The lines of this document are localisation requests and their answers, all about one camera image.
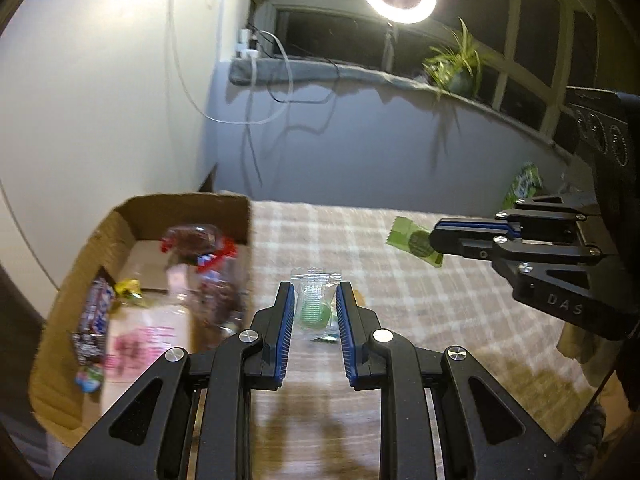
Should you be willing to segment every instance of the potted plant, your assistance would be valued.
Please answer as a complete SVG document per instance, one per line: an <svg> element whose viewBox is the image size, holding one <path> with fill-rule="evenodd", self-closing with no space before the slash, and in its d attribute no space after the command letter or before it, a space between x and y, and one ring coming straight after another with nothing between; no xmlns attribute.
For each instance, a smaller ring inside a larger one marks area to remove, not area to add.
<svg viewBox="0 0 640 480"><path fill-rule="evenodd" d="M466 28L466 23L458 17L462 34L449 29L456 40L455 49L431 47L436 56L422 62L424 71L441 90L473 98L478 94L482 82L482 57L476 49L476 42Z"/></svg>

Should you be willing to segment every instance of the green snack bag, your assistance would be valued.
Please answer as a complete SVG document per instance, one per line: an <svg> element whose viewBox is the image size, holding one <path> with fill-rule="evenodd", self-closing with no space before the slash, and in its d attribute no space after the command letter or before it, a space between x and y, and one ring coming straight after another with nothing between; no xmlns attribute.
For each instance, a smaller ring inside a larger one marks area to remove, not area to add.
<svg viewBox="0 0 640 480"><path fill-rule="evenodd" d="M441 267L444 256L429 242L430 231L403 216L396 217L386 243L417 256L434 267Z"/></svg>
<svg viewBox="0 0 640 480"><path fill-rule="evenodd" d="M512 209L519 198L530 198L542 190L542 179L538 167L531 162L525 164L511 183L511 188L504 197L502 209Z"/></svg>

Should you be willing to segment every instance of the black cable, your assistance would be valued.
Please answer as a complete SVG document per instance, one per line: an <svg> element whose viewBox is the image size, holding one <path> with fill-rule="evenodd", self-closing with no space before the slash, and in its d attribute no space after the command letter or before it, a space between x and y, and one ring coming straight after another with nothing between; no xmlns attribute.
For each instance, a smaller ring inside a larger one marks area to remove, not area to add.
<svg viewBox="0 0 640 480"><path fill-rule="evenodd" d="M249 26L249 28L253 29L254 32L258 32L265 40L269 41L272 45L277 46L275 44L275 42L269 38L268 36L266 36L265 34L261 33L261 31L251 22L247 22L247 25ZM258 45L260 45L262 51L271 59L281 59L279 57L275 57L272 56L271 54L269 54L266 49L260 44L260 42L258 42ZM335 67L335 73L337 75L336 79L334 79L334 84L332 85L332 88L329 90L329 93L327 94L327 96L319 101L308 101L308 100L291 100L288 101L290 104L302 104L302 105L324 105L327 104L330 100L331 100L331 96L333 94L335 94L335 91L338 87L338 83L340 82L340 67L338 67L338 65L336 65L331 59L329 59L328 57L319 57L316 56L315 54L313 54L312 52L309 52L308 50L305 50L304 48L302 48L301 46L297 46L294 43L287 43L287 46L292 46L293 48L298 49L300 52L302 52L303 54L306 54L307 57L311 57L314 59L324 59L326 62L331 63L334 67ZM273 95L273 90L271 89L271 84L273 83L273 75L271 75L271 79L269 81L267 81L267 92L269 92L269 95L271 96L271 99L273 99L274 101L276 101L277 103L285 103L285 101L282 101L280 99L278 99L275 95Z"/></svg>

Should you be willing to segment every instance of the green plant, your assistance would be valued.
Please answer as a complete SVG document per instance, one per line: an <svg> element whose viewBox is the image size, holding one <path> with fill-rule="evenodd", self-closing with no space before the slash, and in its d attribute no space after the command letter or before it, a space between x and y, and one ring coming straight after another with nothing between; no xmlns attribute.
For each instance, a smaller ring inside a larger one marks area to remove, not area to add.
<svg viewBox="0 0 640 480"><path fill-rule="evenodd" d="M438 88L445 91L451 91L451 85L455 82L456 76L460 78L468 73L468 77L473 82L472 96L475 96L482 82L483 60L476 49L474 37L466 28L466 23L462 18L458 17L458 19L462 25L462 33L449 28L456 40L457 49L432 46L431 50L436 52L436 56L423 60L422 66Z"/></svg>

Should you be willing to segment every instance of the checkered tablecloth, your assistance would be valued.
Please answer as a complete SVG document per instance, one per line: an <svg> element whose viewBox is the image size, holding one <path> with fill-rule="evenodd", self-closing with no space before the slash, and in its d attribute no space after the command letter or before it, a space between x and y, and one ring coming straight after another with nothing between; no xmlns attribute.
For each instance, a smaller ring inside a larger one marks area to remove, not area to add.
<svg viewBox="0 0 640 480"><path fill-rule="evenodd" d="M383 327L416 346L466 347L554 439L593 390L556 350L562 322L511 298L488 262L446 256L441 269L385 244L396 216L424 213L254 202L252 293L271 306L292 268L341 269ZM354 392L338 344L294 338L284 386L254 393L257 479L377 479L380 394Z"/></svg>

